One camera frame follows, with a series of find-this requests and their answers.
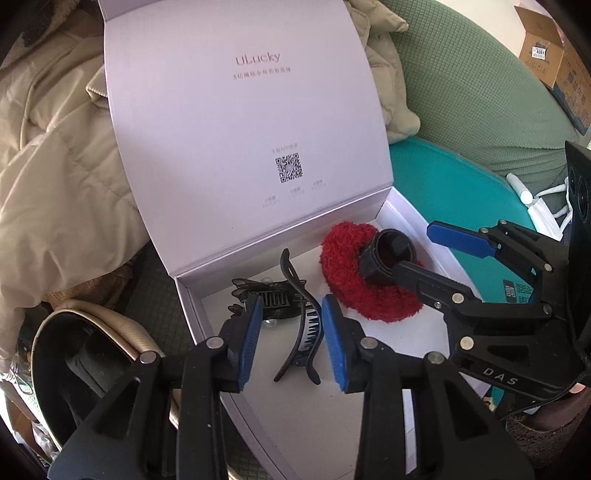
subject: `white shipping label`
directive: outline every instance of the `white shipping label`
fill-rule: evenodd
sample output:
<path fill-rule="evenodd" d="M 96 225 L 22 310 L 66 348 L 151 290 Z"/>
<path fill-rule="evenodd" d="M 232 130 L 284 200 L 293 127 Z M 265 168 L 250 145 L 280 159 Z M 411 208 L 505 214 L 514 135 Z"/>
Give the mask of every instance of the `white shipping label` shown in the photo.
<path fill-rule="evenodd" d="M 531 47 L 531 56 L 534 59 L 545 60 L 546 59 L 546 49 L 541 47 Z"/>

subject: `beige jacket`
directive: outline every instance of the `beige jacket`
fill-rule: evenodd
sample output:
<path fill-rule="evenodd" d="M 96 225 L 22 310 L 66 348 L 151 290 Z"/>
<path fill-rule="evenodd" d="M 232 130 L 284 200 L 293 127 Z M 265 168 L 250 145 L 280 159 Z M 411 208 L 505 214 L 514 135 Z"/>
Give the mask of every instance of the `beige jacket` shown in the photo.
<path fill-rule="evenodd" d="M 408 24 L 377 0 L 345 4 L 389 141 L 414 135 L 420 122 L 406 106 L 389 37 Z M 0 69 L 0 371 L 9 367 L 23 308 L 115 270 L 148 241 L 115 142 L 101 35 L 102 26 L 76 10 Z"/>

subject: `white tube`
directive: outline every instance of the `white tube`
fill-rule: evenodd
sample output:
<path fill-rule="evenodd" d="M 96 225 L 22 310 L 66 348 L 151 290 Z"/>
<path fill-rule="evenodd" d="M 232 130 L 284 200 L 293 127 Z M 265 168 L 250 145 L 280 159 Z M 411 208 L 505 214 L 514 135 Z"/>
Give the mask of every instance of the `white tube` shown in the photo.
<path fill-rule="evenodd" d="M 521 203 L 524 205 L 529 205 L 531 202 L 534 201 L 534 196 L 531 192 L 527 189 L 523 182 L 517 178 L 517 176 L 513 175 L 512 173 L 507 174 L 507 182 L 509 185 L 515 190 L 515 193 L 521 200 Z"/>

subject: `metal screw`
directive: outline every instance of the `metal screw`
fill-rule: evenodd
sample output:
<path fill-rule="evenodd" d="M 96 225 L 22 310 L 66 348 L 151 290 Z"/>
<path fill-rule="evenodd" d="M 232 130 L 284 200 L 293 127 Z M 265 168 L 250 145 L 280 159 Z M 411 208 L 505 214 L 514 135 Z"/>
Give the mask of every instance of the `metal screw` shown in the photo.
<path fill-rule="evenodd" d="M 373 337 L 363 337 L 359 344 L 366 350 L 373 350 L 378 346 L 378 341 Z"/>
<path fill-rule="evenodd" d="M 218 348 L 223 347 L 223 339 L 220 337 L 211 337 L 207 339 L 205 345 L 207 345 L 207 347 L 212 350 L 216 350 Z"/>
<path fill-rule="evenodd" d="M 144 365 L 149 365 L 149 364 L 153 364 L 157 358 L 158 358 L 158 354 L 152 350 L 149 350 L 147 352 L 143 352 L 139 356 L 139 361 L 142 362 Z"/>
<path fill-rule="evenodd" d="M 427 354 L 427 360 L 434 365 L 440 365 L 445 361 L 445 357 L 441 352 L 429 352 Z"/>
<path fill-rule="evenodd" d="M 474 338 L 462 337 L 460 340 L 460 347 L 462 347 L 462 350 L 472 350 L 474 347 Z"/>
<path fill-rule="evenodd" d="M 452 302 L 453 303 L 464 303 L 464 295 L 461 293 L 454 293 L 452 295 Z"/>

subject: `box lid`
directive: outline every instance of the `box lid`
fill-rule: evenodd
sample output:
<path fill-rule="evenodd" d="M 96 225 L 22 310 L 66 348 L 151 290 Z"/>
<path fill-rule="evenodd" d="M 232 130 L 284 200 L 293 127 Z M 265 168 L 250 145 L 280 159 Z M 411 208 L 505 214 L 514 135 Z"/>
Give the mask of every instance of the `box lid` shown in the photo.
<path fill-rule="evenodd" d="M 169 274 L 392 184 L 342 0 L 161 0 L 105 24 L 109 104 Z"/>
<path fill-rule="evenodd" d="M 538 37 L 548 40 L 554 45 L 562 47 L 562 40 L 554 20 L 552 20 L 550 17 L 542 15 L 541 13 L 527 10 L 523 7 L 516 6 L 515 10 L 517 11 L 517 15 L 519 15 L 519 19 L 521 20 L 521 23 L 523 24 L 523 27 L 527 33 L 537 35 Z"/>

